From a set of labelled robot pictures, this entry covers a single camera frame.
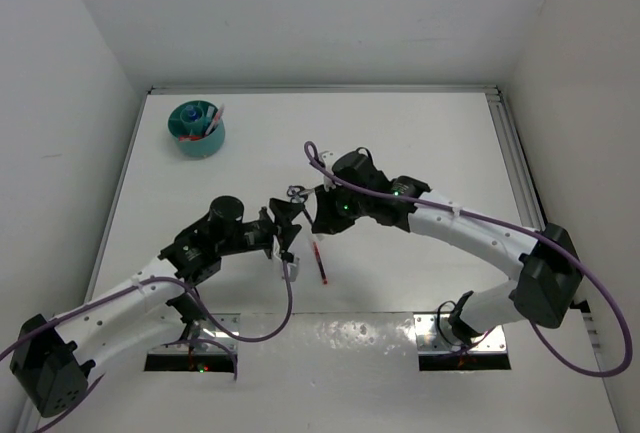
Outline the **purple capped pen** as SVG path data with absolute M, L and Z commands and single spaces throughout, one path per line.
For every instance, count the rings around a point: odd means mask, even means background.
M 306 203 L 314 194 L 314 188 L 306 188 L 303 185 L 290 185 L 286 191 L 286 195 L 289 198 L 290 203 L 303 205 L 302 213 L 310 226 L 313 225 L 314 220 L 306 207 Z

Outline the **red clear pen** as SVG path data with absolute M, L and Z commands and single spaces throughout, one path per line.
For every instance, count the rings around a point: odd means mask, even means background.
M 312 240 L 311 241 L 311 245 L 312 245 L 312 249 L 313 249 L 313 252 L 314 252 L 316 264 L 317 264 L 317 267 L 318 267 L 318 270 L 319 270 L 319 274 L 320 274 L 322 283 L 323 283 L 323 285 L 328 285 L 328 278 L 327 278 L 327 275 L 326 275 L 326 270 L 325 270 L 325 267 L 324 267 L 324 263 L 323 263 L 323 260 L 322 260 L 322 256 L 321 256 L 321 253 L 320 253 L 318 242 L 316 240 Z

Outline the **pink highlighter pen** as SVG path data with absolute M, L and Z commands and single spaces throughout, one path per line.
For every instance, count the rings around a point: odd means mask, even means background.
M 218 109 L 216 110 L 215 115 L 212 118 L 212 121 L 210 122 L 208 129 L 206 130 L 206 135 L 209 135 L 213 132 L 214 129 L 217 128 L 217 125 L 219 124 L 219 122 L 222 119 L 223 113 L 225 110 L 225 105 L 222 104 L 218 107 Z

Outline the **blue highlighter pen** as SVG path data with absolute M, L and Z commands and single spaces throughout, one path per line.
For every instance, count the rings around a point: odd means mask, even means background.
M 207 136 L 209 134 L 210 127 L 211 127 L 211 125 L 213 123 L 213 118 L 215 116 L 215 113 L 216 113 L 216 108 L 214 106 L 210 106 L 207 109 L 206 117 L 205 117 L 205 120 L 206 120 L 205 128 L 204 128 L 204 131 L 203 131 L 205 136 Z

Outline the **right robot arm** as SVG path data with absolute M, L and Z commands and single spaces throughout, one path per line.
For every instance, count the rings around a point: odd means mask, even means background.
M 519 321 L 549 329 L 561 326 L 583 278 L 564 256 L 575 251 L 564 228 L 549 224 L 542 231 L 515 231 L 481 221 L 425 182 L 388 178 L 365 148 L 341 157 L 313 153 L 311 158 L 323 173 L 323 183 L 315 189 L 314 233 L 338 234 L 367 217 L 440 240 L 506 276 L 502 284 L 468 291 L 454 303 L 438 324 L 447 342 L 468 346 L 496 326 Z

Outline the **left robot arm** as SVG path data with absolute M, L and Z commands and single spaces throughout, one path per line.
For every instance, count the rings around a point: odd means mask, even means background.
M 42 417 L 69 411 L 113 360 L 185 341 L 195 323 L 212 320 L 195 289 L 220 270 L 224 257 L 262 251 L 287 270 L 303 209 L 272 198 L 246 222 L 238 198 L 214 199 L 208 213 L 131 278 L 67 313 L 27 320 L 2 354 L 11 373 Z

